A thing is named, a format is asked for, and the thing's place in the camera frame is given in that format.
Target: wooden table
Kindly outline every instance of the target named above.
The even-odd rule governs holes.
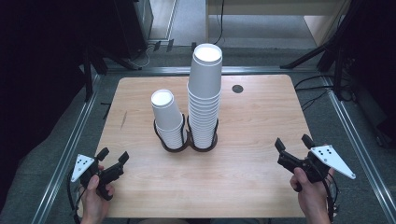
[[[277,137],[302,159],[309,134],[289,76],[223,76],[219,141],[209,152],[171,153],[153,130],[150,97],[168,89],[188,114],[188,77],[120,81],[98,151],[114,164],[127,151],[109,217],[303,217],[291,173],[277,164]],[[241,93],[232,91],[241,85]]]

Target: equipment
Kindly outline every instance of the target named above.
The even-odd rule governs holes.
[[[303,160],[289,154],[285,149],[282,141],[277,138],[275,142],[275,147],[279,152],[279,159],[277,163],[285,167],[290,172],[294,173],[294,168],[302,168],[308,180],[311,183],[321,181],[327,192],[327,203],[329,209],[329,219],[332,221],[335,199],[338,193],[337,187],[335,185],[336,191],[332,190],[332,185],[328,186],[326,182],[327,175],[330,168],[340,172],[343,175],[348,176],[351,179],[355,179],[356,175],[349,169],[349,167],[344,163],[341,157],[337,154],[332,146],[316,147],[312,139],[304,134],[302,140],[305,146],[310,149],[308,155]],[[298,183],[297,189],[295,191],[300,192],[303,190],[302,186]]]
[[[67,195],[69,198],[70,205],[72,210],[75,212],[74,220],[76,223],[79,223],[79,219],[77,216],[78,204],[81,199],[82,194],[85,192],[85,189],[88,187],[88,183],[91,180],[93,175],[99,176],[99,184],[97,187],[98,194],[102,196],[105,200],[110,201],[113,196],[108,195],[108,190],[106,190],[106,185],[110,182],[117,180],[123,175],[123,165],[125,162],[129,160],[129,155],[125,151],[120,157],[119,162],[112,165],[111,167],[100,170],[99,169],[99,161],[102,161],[105,156],[107,156],[109,150],[107,147],[103,148],[96,156],[95,159],[78,154],[76,165],[73,170],[70,171],[67,179],[71,182],[76,182],[79,179],[79,182],[84,187],[84,191],[79,195],[76,205],[73,203],[71,191],[70,191],[70,181],[67,181]]]

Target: stack of paper cups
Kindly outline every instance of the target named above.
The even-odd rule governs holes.
[[[155,117],[155,127],[167,147],[177,149],[187,141],[183,117],[174,95],[169,90],[158,90],[151,95],[151,105]],[[182,141],[180,130],[183,129]]]
[[[189,93],[189,124],[198,148],[212,145],[218,120],[221,93],[222,52],[212,44],[202,44],[192,55]]]

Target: aluminum rail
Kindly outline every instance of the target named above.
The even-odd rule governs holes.
[[[187,76],[190,73],[190,67],[150,67],[142,70],[129,71],[120,69],[117,64],[109,63],[109,73],[123,73],[127,77],[153,77],[153,76]],[[280,69],[279,66],[223,66],[221,73],[228,75],[269,75],[284,73],[318,73],[315,66],[307,66],[294,69]]]
[[[101,82],[100,76],[96,75],[93,80],[93,87],[95,90],[98,89],[100,82]],[[64,152],[61,158],[59,159],[58,165],[52,175],[52,178],[50,179],[44,191],[43,198],[35,212],[35,216],[33,217],[32,223],[45,223],[48,214],[50,212],[50,209],[53,205],[53,202],[55,200],[56,194],[58,193],[59,187],[62,185],[64,175],[67,172],[66,169],[75,152],[76,145],[84,129],[87,118],[91,113],[95,99],[96,99],[96,91],[93,92],[91,99],[88,102],[86,102],[81,109],[76,125],[69,137],[69,140],[67,141],[67,144],[64,148]]]
[[[328,77],[323,78],[323,83],[327,86],[332,85],[332,81]],[[385,182],[383,181],[381,174],[376,169],[369,152],[361,141],[359,133],[356,130],[350,116],[348,115],[344,103],[337,99],[333,91],[329,92],[329,97],[338,117],[344,126],[344,129],[346,130],[346,134],[353,146],[353,149],[355,150],[355,153],[361,162],[361,167],[363,168],[364,173],[366,173],[367,178],[375,192],[375,196],[384,210],[388,222],[396,223],[396,205],[394,199]]]

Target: human hand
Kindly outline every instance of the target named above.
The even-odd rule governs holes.
[[[93,175],[91,180],[85,189],[85,192],[81,196],[82,204],[84,207],[82,215],[82,224],[97,224],[101,223],[107,216],[110,202],[102,198],[97,194],[96,188],[99,185],[99,176]],[[106,185],[108,195],[114,194],[114,188],[111,185]]]
[[[303,210],[306,221],[310,223],[331,223],[327,214],[326,189],[322,182],[311,183],[303,169],[294,169],[294,176],[291,177],[290,185],[297,189],[300,183],[303,190],[298,193],[298,202]]]

